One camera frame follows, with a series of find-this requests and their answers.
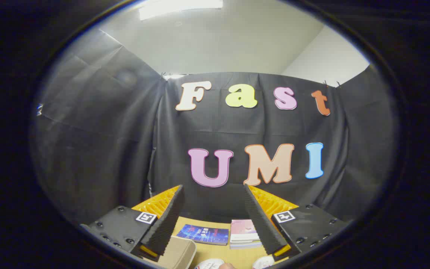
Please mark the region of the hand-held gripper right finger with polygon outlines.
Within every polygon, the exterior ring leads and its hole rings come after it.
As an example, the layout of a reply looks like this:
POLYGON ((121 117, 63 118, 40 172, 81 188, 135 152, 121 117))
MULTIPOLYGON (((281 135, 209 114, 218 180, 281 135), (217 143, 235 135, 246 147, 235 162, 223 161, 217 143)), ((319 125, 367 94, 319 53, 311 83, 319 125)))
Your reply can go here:
POLYGON ((295 205, 251 185, 244 186, 244 206, 275 261, 311 251, 348 226, 313 204, 295 205))

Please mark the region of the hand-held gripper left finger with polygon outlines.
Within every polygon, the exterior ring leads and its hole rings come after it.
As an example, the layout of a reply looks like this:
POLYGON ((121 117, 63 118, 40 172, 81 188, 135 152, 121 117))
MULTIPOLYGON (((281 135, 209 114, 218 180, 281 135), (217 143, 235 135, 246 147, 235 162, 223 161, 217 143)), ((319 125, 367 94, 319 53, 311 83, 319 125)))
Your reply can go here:
POLYGON ((136 206, 116 206, 80 228, 122 256, 157 262, 172 237, 184 202, 184 187, 177 185, 136 206))

